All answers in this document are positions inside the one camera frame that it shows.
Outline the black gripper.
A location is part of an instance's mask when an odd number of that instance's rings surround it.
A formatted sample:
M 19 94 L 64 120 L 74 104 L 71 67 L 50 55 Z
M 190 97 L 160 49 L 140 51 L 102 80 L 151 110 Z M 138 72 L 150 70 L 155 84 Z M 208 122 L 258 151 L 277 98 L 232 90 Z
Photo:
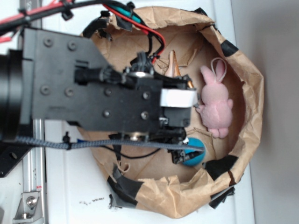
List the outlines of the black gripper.
M 155 72 L 76 71 L 67 122 L 87 131 L 118 132 L 126 138 L 167 140 L 172 163 L 204 152 L 188 145 L 185 128 L 197 92 L 188 75 Z

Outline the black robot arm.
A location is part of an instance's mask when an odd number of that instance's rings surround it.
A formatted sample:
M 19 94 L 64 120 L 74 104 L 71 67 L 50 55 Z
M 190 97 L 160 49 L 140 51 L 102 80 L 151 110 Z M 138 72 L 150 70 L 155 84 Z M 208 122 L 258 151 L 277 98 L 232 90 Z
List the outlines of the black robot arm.
M 189 77 L 155 72 L 139 52 L 117 71 L 87 38 L 26 28 L 22 50 L 0 57 L 0 141 L 57 149 L 117 146 L 165 148 L 175 164 L 204 153 L 185 128 L 197 103 Z M 22 128 L 33 119 L 64 120 L 88 131 L 112 132 L 107 140 L 37 140 Z

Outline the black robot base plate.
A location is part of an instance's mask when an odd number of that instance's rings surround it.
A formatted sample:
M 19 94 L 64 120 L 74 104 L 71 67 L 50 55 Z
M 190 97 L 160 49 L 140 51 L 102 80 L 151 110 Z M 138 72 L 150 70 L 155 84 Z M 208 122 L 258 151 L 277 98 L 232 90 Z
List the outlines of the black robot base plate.
M 0 143 L 0 177 L 6 177 L 31 150 L 31 146 Z

